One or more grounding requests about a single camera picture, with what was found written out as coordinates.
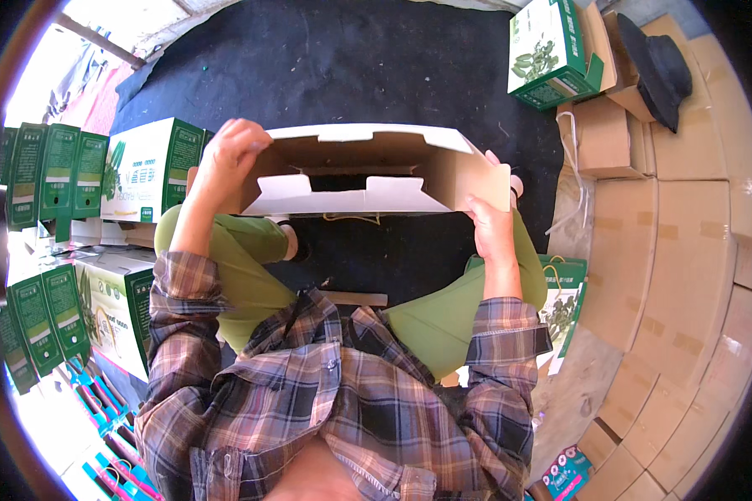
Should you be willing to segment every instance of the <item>hand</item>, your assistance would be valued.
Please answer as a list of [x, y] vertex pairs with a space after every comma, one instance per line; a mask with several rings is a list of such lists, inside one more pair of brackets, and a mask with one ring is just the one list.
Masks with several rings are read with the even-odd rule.
[[240, 189], [257, 156], [273, 140], [261, 125], [231, 119], [206, 145], [203, 160], [185, 205], [197, 206], [214, 215], [217, 208]]
[[484, 258], [485, 264], [498, 268], [517, 266], [512, 213], [504, 213], [473, 195], [466, 201], [471, 208], [466, 214], [474, 221], [476, 252]]

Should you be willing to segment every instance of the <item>left hand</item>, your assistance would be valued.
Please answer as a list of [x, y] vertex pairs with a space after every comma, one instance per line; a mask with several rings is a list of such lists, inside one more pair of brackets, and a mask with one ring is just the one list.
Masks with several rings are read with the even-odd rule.
[[255, 122], [245, 119], [226, 122], [206, 146], [184, 204], [216, 213], [230, 195], [239, 191], [257, 156], [272, 142], [270, 134]]

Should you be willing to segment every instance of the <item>black mat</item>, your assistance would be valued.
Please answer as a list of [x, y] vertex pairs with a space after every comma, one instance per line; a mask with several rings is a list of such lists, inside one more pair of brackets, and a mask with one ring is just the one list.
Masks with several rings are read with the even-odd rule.
[[[525, 168], [520, 210], [544, 253], [563, 153], [554, 111], [507, 95], [510, 17], [407, 0], [231, 5], [168, 47], [144, 85], [128, 83], [139, 93], [118, 109], [112, 133], [170, 116], [211, 130], [237, 116], [265, 128], [454, 127]], [[313, 258], [272, 271], [293, 288], [329, 278], [325, 288], [388, 293], [396, 304], [450, 283], [474, 251], [462, 214], [381, 223], [313, 220]]]

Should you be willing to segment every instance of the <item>white cardboard box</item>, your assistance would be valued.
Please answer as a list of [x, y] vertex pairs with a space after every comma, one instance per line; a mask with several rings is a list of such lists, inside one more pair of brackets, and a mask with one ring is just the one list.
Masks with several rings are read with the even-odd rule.
[[[221, 213], [447, 213], [467, 210], [469, 193], [510, 210], [509, 169], [492, 165], [455, 129], [328, 124], [268, 133], [274, 143]], [[196, 173], [190, 170], [188, 190]], [[312, 189], [311, 178], [323, 175], [359, 175], [360, 185]]]

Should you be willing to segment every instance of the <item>packing tape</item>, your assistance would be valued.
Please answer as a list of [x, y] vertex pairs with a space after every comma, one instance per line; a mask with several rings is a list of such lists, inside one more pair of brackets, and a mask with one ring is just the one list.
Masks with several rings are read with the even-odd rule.
[[700, 340], [693, 339], [691, 336], [687, 336], [681, 332], [678, 332], [677, 335], [674, 336], [674, 340], [671, 344], [674, 348], [683, 349], [694, 357], [698, 357], [699, 354], [702, 353], [702, 348], [704, 348], [704, 344], [702, 344]]
[[661, 337], [663, 335], [663, 331], [666, 330], [666, 326], [664, 326], [659, 321], [654, 320], [651, 316], [643, 317], [643, 320], [641, 320], [641, 327], [648, 330], [656, 337]]
[[605, 283], [605, 279], [595, 273], [588, 273], [588, 283], [591, 287], [601, 287]]
[[627, 296], [624, 304], [627, 308], [632, 310], [633, 313], [637, 313], [641, 310], [641, 300], [636, 297]]
[[624, 221], [615, 217], [594, 217], [593, 227], [618, 231], [624, 225]]
[[676, 225], [658, 225], [658, 238], [663, 240], [677, 240], [679, 228]]
[[641, 211], [638, 213], [638, 225], [654, 226], [654, 213], [652, 211]]
[[700, 221], [699, 235], [715, 240], [726, 240], [730, 235], [730, 226], [715, 221]]

